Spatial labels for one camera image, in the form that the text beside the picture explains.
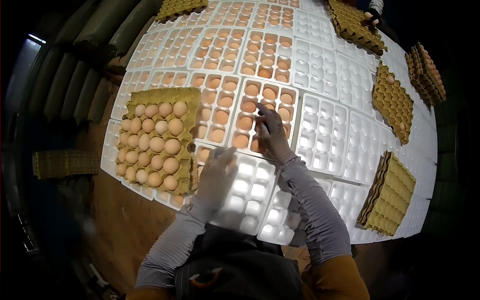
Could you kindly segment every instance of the gloved hand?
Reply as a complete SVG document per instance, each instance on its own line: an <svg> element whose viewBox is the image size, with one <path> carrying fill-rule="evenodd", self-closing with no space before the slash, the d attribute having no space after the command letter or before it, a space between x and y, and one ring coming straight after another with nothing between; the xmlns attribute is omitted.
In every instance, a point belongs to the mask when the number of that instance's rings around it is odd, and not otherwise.
<svg viewBox="0 0 480 300"><path fill-rule="evenodd" d="M231 167L236 162L233 155L236 150L235 147L230 147L227 150L217 148L210 151L210 155L200 175L198 191L195 197L195 201L203 206L203 210L207 210L209 213L216 212L223 205L237 175L237 166Z"/></svg>
<svg viewBox="0 0 480 300"><path fill-rule="evenodd" d="M370 9L368 9L367 12L365 12L365 18L367 20L370 20L372 22L373 26L377 26L382 21L378 11L373 9L373 8L370 8Z"/></svg>
<svg viewBox="0 0 480 300"><path fill-rule="evenodd" d="M290 149L288 141L285 138L282 119L276 111L268 109L262 103L257 103L259 115L263 118L257 120L260 122L262 133L262 143L268 153L280 164L284 165L297 155Z"/></svg>

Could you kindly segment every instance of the light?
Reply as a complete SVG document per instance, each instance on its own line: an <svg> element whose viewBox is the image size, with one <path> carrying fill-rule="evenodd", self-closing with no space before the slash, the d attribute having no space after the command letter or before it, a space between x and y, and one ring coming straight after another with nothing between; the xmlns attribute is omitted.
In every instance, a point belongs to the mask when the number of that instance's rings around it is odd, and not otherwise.
<svg viewBox="0 0 480 300"><path fill-rule="evenodd" d="M39 42L42 42L43 44L46 44L46 43L47 43L47 42L44 41L43 39L38 38L38 37L36 37L36 36L34 36L34 35L28 34L28 36L31 37L31 38L33 38L33 39L36 39L36 40L39 41Z"/></svg>

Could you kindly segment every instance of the hand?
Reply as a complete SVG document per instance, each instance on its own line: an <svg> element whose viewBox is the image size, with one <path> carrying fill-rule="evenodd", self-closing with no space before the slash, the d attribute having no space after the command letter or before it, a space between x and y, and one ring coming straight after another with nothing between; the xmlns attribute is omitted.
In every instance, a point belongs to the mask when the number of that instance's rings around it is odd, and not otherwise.
<svg viewBox="0 0 480 300"><path fill-rule="evenodd" d="M233 155L236 150L230 147L227 150L217 148L210 151L198 182L197 201L211 210L222 206L237 175L237 166L231 166L236 162Z"/></svg>
<svg viewBox="0 0 480 300"><path fill-rule="evenodd" d="M373 8L368 9L368 11L365 13L365 18L370 20L373 26L377 26L381 21L380 14Z"/></svg>
<svg viewBox="0 0 480 300"><path fill-rule="evenodd" d="M260 111L258 114L263 116L261 120L257 120L260 122L263 145L277 162L281 165L286 164L296 155L288 145L280 115L262 103L257 103L257 108Z"/></svg>

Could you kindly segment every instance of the gray sleeve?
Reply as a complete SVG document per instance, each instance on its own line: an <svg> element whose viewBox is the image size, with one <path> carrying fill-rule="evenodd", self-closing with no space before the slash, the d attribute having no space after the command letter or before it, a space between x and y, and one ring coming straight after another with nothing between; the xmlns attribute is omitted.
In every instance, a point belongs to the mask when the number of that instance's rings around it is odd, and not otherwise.
<svg viewBox="0 0 480 300"><path fill-rule="evenodd" d="M384 0L371 0L368 8L373 8L378 11L378 14L382 14L384 10Z"/></svg>
<svg viewBox="0 0 480 300"><path fill-rule="evenodd" d="M345 223L300 157L283 165L281 176L300 203L312 265L340 255L351 255L350 236Z"/></svg>
<svg viewBox="0 0 480 300"><path fill-rule="evenodd" d="M194 198L177 212L176 220L153 244L138 270L136 288L174 287L175 269L187 261L193 242L205 233L205 223L210 217L205 206L196 204Z"/></svg>

